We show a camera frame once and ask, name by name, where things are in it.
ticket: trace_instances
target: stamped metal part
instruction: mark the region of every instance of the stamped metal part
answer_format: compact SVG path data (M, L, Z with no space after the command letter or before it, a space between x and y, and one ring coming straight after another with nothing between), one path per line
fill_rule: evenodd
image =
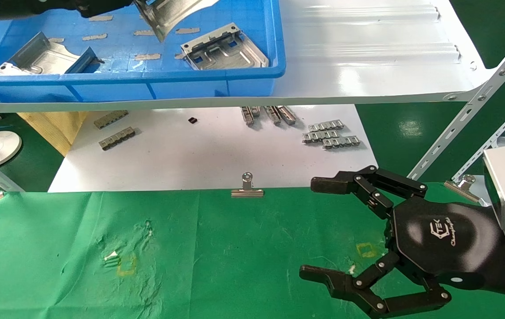
M100 119L97 119L93 122L93 124L98 128L102 129L108 125L111 125L112 123L115 123L119 119L122 119L123 117L126 117L128 115L128 111L122 110L122 111L113 111L104 117L101 117Z
M302 134L302 136L303 136L303 142L306 144L321 142L322 140L325 139L333 139L340 137L337 131L310 132L310 133L304 133Z
M248 126L251 126L251 125L254 124L253 112L251 111L250 107L248 107L248 106L242 106L241 107L241 113L243 115L243 121L245 121L245 123Z
M186 61L194 70L268 67L268 58L237 27L230 23L182 44Z
M280 113L278 113L278 109L275 106L265 106L264 110L274 125L279 125L281 123Z
M99 142L99 145L101 146L103 151L106 151L106 150L114 147L115 145L122 143L122 142L126 141L127 139L130 139L135 134L136 134L136 132L134 129L132 129L132 127L127 127L126 129L123 129L119 133L117 133L111 137L107 137L106 139L102 140L101 142Z
M260 117L260 106L251 106L253 117Z
M276 107L280 114L280 117L286 122L287 125L294 125L297 120L294 113L286 105L279 105Z
M318 131L328 131L330 129L343 129L345 124L341 122L341 120L327 121L322 123L317 123L314 125L308 125L307 129L310 132L318 132Z
M66 47L50 42L43 32L38 33L0 66L2 75L80 73L95 58L87 48L81 56L70 53Z
M361 145L361 141L357 136L339 136L323 140L325 149L357 147L358 145Z
M253 189L253 175L251 172L243 174L243 188L231 191L232 198L261 198L264 197L264 190Z
M160 42L185 17L203 8L216 4L219 0L134 0L140 16L151 26Z

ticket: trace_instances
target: green floor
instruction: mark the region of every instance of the green floor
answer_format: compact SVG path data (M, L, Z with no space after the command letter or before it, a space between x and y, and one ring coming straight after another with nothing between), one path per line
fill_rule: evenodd
M465 200L440 183L427 199ZM0 200L0 318L368 319L300 279L299 267L360 274L385 252L385 223L356 196L308 188L257 199L229 190L9 193ZM105 263L112 252L120 262ZM505 318L505 295L445 289L448 305L404 318ZM423 289L395 270L373 291Z
M505 1L451 2L485 65L496 66L505 56ZM406 175L464 104L357 105L357 110L379 165ZM443 181L453 176L504 121L505 85L463 133L455 138L421 180ZM20 154L1 166L1 171L27 191L46 191L62 163L62 156L16 115L8 115L0 125L13 125L13 131L23 139ZM475 165L472 172L480 172L480 169L479 165Z

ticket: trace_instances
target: metal sheet part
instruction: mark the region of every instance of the metal sheet part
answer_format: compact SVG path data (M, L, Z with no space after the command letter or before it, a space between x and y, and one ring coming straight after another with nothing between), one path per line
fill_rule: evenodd
M123 129L119 133L102 140L101 142L99 142L99 145L101 146L103 151L107 151L110 148L114 147L115 145L123 143L127 139L130 139L134 135L136 135L135 130L132 129L132 127L127 127L126 129Z
M241 107L241 113L243 115L243 121L245 121L245 123L248 126L251 126L254 124L253 112L251 111L250 107L248 107L248 106Z
M95 58L91 48L81 56L76 56L59 43L50 42L40 32L8 62L0 66L3 75L66 74L80 73Z
M111 21L113 16L92 16L89 21Z
M323 139L322 141L323 148L325 149L358 147L358 145L361 145L357 136L339 136L331 139Z
M237 27L230 23L190 42L182 52L194 70L268 67L268 58Z
M176 34L196 34L200 31L200 28L180 28L176 30Z
M337 131L335 130L304 133L302 134L302 136L303 136L303 142L306 144L321 142L324 139L333 139L340 137L339 133L337 133Z
M114 111L114 112L111 112L111 113L105 115L104 117L96 119L93 122L93 124L98 129L102 129L104 127L107 127L107 126L111 125L112 123L115 123L119 119L122 119L123 117L126 117L127 115L128 115L128 111L126 111L126 110L123 110L123 111Z
M317 131L328 131L330 129L343 129L345 125L341 120L334 120L334 121L327 121L327 122L322 122L322 123L317 123L314 125L308 125L307 129L310 130L310 132L317 132Z
M139 54L135 56L135 61L158 60L162 55L160 53L154 54Z
M82 39L84 41L90 41L90 40L101 40L105 38L107 38L107 34L84 36Z
M275 106L265 106L264 110L266 111L266 114L268 114L268 117L270 117L274 125L280 124L281 122L280 114L278 113L278 109Z
M294 113L286 105L277 106L280 117L286 122L287 125L294 125L297 120Z
M152 30L137 30L137 31L135 31L135 35L154 35L154 31L152 31Z
M156 34L160 42L164 42L180 21L190 14L210 7L219 0L155 0L147 4L145 0L134 0L140 15Z

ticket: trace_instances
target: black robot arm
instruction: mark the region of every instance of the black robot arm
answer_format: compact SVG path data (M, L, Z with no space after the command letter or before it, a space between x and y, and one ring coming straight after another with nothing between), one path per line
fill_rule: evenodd
M393 207L379 188L406 200ZM325 284L331 297L354 302L370 317L384 318L443 307L451 295L439 284L505 293L505 236L492 208L428 202L427 186L375 166L340 171L333 178L315 177L311 189L354 194L388 220L388 253L357 277L308 265L300 268L301 278ZM386 299L372 293L370 287L394 268L425 292Z
M393 203L377 188L406 199L412 196L424 198L428 190L428 187L420 182L375 166L368 166L357 172L340 171L333 178L314 177L311 179L313 192L355 194L380 219L389 218L392 215Z
M402 198L423 198L427 187L414 180L378 169L366 167L358 172L340 171L334 178L315 177L311 190L328 194L355 194L381 219L392 218L393 203L377 188ZM323 283L331 297L355 303L372 318L396 317L421 313L443 307L451 295L433 277L421 277L419 283L425 292L383 299L370 289L378 280L392 271L400 262L397 252L390 251L357 277L345 272L303 265L302 279Z
M89 18L131 3L132 0L0 0L0 20L26 18L51 9L77 10Z

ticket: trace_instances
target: metal connector strip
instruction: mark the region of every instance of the metal connector strip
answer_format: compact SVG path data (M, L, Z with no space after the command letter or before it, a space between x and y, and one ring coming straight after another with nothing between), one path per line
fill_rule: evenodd
M119 143L123 143L124 141L130 139L134 135L136 135L135 130L132 129L132 127L127 127L126 129L123 129L119 133L102 140L101 142L99 142L99 145L101 146L103 151L106 151Z
M307 129L310 132L328 131L330 129L343 129L345 124L341 120L327 121L322 123L317 123L314 125L308 125Z
M280 114L278 113L278 109L275 106L265 106L264 110L274 125L279 125L281 123Z
M119 119L122 119L123 117L126 117L128 115L128 111L114 111L111 112L107 115L104 115L104 117L101 117L100 119L97 119L93 122L95 127L98 129L102 129L106 126L111 125L112 123L115 123Z
M241 113L243 115L243 121L245 121L245 123L248 126L251 126L251 125L254 124L253 111L252 111L251 107L249 107L249 106L242 106L241 107Z
M251 112L253 117L260 117L260 106L251 106Z
M358 145L361 145L361 141L357 136L339 136L323 140L323 148L325 149L357 147Z
M340 137L337 131L310 132L302 134L304 143L321 142L325 139L333 139Z
M297 118L294 113L286 105L279 105L276 107L280 113L280 117L286 122L287 125L294 125Z

